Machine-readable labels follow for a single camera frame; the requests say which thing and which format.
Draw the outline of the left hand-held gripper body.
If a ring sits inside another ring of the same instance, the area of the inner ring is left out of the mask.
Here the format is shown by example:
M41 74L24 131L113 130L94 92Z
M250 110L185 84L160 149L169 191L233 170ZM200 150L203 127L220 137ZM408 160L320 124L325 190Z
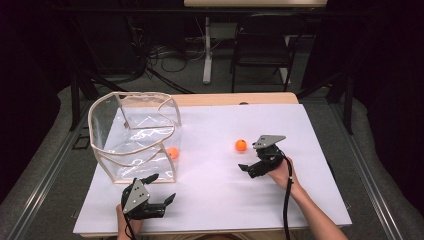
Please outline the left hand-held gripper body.
M150 180L135 179L122 192L121 205L125 217L134 220L162 218L165 215L164 203L150 204L150 193L145 187Z

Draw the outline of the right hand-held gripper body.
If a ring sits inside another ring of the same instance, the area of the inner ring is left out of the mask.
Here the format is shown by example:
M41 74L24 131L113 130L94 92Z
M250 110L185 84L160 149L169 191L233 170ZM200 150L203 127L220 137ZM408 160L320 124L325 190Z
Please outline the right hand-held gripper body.
M261 135L253 144L259 161L248 167L248 174L251 178L263 176L282 163L285 154L279 149L277 143L284 139L283 135Z

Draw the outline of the clear plastic bag beige trim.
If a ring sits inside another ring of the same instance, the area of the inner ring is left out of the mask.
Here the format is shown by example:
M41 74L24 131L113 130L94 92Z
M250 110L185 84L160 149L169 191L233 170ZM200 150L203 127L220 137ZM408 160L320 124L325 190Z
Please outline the clear plastic bag beige trim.
M112 92L88 112L90 145L115 184L159 174L159 183L177 180L182 120L174 98L160 92Z

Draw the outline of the person's right hand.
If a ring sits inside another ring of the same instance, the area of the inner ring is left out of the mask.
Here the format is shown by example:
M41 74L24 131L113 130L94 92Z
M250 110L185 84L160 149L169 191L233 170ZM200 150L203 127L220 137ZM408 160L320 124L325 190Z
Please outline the person's right hand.
M294 199L297 199L303 194L303 187L297 179L291 158L287 157L276 169L270 171L268 175L282 189L286 189L288 182L292 181L290 192Z

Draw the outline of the person's left hand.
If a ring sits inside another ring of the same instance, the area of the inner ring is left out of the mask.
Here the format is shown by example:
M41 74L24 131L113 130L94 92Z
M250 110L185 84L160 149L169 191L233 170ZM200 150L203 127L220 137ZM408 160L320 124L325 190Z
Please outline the person's left hand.
M143 226L142 220L129 220L126 221L124 214L122 212L122 206L118 204L116 206L116 217L118 222L118 234L117 236L128 236L128 237L134 237L137 236L141 228Z

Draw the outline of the white board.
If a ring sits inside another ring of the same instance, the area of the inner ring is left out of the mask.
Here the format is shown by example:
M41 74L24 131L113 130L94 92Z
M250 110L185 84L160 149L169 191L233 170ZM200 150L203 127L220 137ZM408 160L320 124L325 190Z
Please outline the white board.
M151 184L151 202L176 193L162 218L147 219L143 234L304 228L293 200L268 176L251 178L238 164L257 162L252 144L261 135L283 135L279 148L292 158L299 183L339 226L351 218L301 104L184 107L182 138L173 183Z

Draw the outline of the wooden table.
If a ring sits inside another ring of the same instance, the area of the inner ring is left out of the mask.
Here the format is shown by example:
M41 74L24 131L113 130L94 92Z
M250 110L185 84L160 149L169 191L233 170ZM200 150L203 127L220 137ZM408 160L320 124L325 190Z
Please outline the wooden table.
M192 94L173 95L172 97L178 104L180 114L184 107L299 104L296 97L291 93ZM247 143L247 149L253 149L255 151L252 147L254 143ZM91 186L74 227L75 233L84 237L111 236L116 234L117 220L115 206L121 199L123 189L130 183L113 183L98 163Z

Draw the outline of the black metal stand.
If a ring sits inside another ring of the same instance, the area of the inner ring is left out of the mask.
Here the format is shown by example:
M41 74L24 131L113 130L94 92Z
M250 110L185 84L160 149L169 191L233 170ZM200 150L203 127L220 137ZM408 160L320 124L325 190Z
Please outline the black metal stand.
M75 130L81 121L79 94L82 93L88 100L97 100L99 98L99 92L95 87L96 84L103 85L112 91L124 92L123 88L106 80L94 71L87 68L74 70L70 82L72 105L71 131Z
M300 92L296 93L296 97L298 99L303 99L327 84L332 85L332 88L326 96L328 103L338 103L340 101L341 96L344 96L342 123L346 131L350 135L352 135L352 105L354 80L349 74L344 72L333 74L329 78L317 82L311 87L305 88Z

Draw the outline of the black folding chair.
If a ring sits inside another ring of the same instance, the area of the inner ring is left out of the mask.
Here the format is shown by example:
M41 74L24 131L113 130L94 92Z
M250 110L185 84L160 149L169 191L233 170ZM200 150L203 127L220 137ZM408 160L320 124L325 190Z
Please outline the black folding chair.
M281 68L283 90L288 88L298 40L304 33L306 20L296 14L256 13L244 17L236 26L231 58L231 91L235 90L238 67Z

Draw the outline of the white desk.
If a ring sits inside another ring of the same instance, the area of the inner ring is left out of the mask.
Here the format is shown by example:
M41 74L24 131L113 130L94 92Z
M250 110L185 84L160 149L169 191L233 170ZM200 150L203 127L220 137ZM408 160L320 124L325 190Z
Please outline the white desk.
M287 7L287 8L322 8L328 0L184 0L186 7L193 8L265 8L265 7ZM205 18L205 65L203 83L211 82L212 50L211 50L211 23Z

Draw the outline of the metal floor rail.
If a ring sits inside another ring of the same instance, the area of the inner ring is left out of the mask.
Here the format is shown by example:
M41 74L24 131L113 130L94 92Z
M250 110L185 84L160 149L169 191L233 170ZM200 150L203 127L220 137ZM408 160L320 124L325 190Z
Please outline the metal floor rail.
M72 131L59 115L6 202L2 240L83 240L73 232L96 166L87 116Z
M365 158L356 142L355 136L351 135L343 122L343 112L338 104L330 104L330 109L336 118L337 125L342 132L344 139L347 141L349 148L353 154L353 162L361 182L367 192L373 209L379 219L385 235L388 240L404 240L389 207L379 190L371 171L365 161Z

